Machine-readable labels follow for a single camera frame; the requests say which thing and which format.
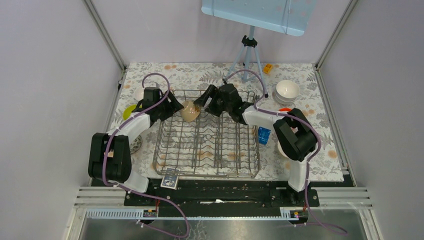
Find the beige patterned bowl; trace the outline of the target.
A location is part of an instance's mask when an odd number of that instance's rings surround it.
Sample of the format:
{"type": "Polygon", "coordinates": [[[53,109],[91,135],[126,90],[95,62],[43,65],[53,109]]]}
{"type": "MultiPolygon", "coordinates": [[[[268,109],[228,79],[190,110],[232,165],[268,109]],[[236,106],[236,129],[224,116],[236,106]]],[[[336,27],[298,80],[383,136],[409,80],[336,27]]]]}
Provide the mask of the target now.
{"type": "Polygon", "coordinates": [[[183,109],[180,110],[180,115],[185,122],[194,121],[201,113],[201,108],[194,104],[193,101],[186,100],[182,103],[183,109]]]}
{"type": "Polygon", "coordinates": [[[282,146],[281,146],[281,144],[280,144],[280,143],[278,143],[278,144],[277,144],[277,149],[278,149],[279,153],[280,153],[283,157],[288,158],[288,156],[287,156],[287,155],[285,154],[285,152],[283,151],[282,146]]]}

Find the white ribbed bowl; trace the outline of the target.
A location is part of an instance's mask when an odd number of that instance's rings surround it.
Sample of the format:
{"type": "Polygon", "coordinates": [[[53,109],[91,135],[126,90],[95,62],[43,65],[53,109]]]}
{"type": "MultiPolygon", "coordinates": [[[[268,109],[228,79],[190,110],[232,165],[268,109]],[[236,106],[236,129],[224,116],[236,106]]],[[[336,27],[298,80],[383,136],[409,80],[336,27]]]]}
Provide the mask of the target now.
{"type": "Polygon", "coordinates": [[[279,96],[278,96],[277,94],[275,94],[275,93],[273,93],[273,97],[274,97],[274,100],[275,100],[276,102],[278,102],[279,104],[281,104],[281,105],[292,105],[292,104],[294,104],[294,102],[295,102],[295,100],[290,100],[290,101],[288,101],[288,100],[282,100],[282,99],[280,99],[280,98],[279,98],[279,96]]]}
{"type": "Polygon", "coordinates": [[[300,87],[293,81],[281,80],[275,86],[277,96],[282,100],[293,101],[300,95],[300,87]]]}

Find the orange bowl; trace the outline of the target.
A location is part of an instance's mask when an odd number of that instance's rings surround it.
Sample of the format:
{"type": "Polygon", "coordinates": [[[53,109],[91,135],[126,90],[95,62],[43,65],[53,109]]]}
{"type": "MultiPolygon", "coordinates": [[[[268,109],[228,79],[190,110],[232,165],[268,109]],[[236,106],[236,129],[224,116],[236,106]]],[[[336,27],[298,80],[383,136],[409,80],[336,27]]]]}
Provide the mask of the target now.
{"type": "Polygon", "coordinates": [[[289,107],[283,107],[283,108],[280,108],[278,111],[279,112],[290,112],[292,109],[291,108],[289,108],[289,107]]]}

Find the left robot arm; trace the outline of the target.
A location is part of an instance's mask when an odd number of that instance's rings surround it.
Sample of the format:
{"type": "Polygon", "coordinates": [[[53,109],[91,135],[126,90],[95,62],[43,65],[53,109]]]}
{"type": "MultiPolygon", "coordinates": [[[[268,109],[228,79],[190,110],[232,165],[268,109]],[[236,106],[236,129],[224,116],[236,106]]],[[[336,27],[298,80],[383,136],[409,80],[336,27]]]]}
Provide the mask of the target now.
{"type": "Polygon", "coordinates": [[[92,136],[88,175],[105,185],[118,185],[136,192],[136,199],[144,206],[152,204],[155,192],[148,187],[149,179],[132,169],[130,145],[155,122],[163,122],[183,108],[170,90],[144,88],[143,98],[120,126],[92,136]]]}

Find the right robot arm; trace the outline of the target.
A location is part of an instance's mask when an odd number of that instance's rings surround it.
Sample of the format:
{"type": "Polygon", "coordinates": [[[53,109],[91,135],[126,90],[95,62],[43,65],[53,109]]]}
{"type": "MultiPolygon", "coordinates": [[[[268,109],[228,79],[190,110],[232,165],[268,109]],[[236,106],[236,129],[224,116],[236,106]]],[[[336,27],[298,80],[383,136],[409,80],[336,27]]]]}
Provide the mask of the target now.
{"type": "Polygon", "coordinates": [[[321,149],[321,140],[300,109],[284,113],[258,108],[256,103],[242,100],[232,83],[210,85],[194,104],[217,117],[226,112],[236,123],[274,130],[290,159],[287,201],[299,206],[307,199],[304,189],[310,182],[310,161],[321,149]]]}

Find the yellow-green bowl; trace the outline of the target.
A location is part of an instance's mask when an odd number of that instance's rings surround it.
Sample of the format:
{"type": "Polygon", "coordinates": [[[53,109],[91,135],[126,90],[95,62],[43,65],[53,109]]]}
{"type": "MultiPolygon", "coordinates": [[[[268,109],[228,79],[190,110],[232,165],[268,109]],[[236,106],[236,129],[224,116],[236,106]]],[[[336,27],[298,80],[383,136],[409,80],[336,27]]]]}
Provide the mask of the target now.
{"type": "Polygon", "coordinates": [[[133,105],[130,105],[130,106],[128,106],[124,111],[123,111],[123,114],[122,114],[122,118],[123,118],[123,120],[124,121],[126,121],[130,116],[131,116],[131,114],[132,114],[132,112],[133,112],[133,110],[135,110],[136,109],[136,107],[137,107],[137,105],[136,104],[133,104],[133,105]]]}

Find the pink patterned bowl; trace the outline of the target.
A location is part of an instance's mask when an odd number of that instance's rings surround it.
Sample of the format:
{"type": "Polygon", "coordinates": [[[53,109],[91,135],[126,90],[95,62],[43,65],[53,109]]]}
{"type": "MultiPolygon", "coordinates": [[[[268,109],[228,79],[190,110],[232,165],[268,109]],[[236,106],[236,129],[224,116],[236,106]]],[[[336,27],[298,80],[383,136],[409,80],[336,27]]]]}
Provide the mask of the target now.
{"type": "Polygon", "coordinates": [[[141,135],[137,136],[135,140],[130,144],[130,154],[133,155],[137,153],[143,145],[143,138],[141,135]]]}

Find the grey wire dish rack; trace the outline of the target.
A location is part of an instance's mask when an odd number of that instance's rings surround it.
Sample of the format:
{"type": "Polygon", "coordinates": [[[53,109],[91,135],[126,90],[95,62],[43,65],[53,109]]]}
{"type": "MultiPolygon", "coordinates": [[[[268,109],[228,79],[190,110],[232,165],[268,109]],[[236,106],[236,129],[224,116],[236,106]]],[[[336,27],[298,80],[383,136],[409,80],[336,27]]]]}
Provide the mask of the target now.
{"type": "Polygon", "coordinates": [[[261,169],[258,128],[227,112],[202,109],[191,122],[176,113],[158,126],[152,165],[159,175],[177,169],[182,177],[253,179],[261,169]]]}

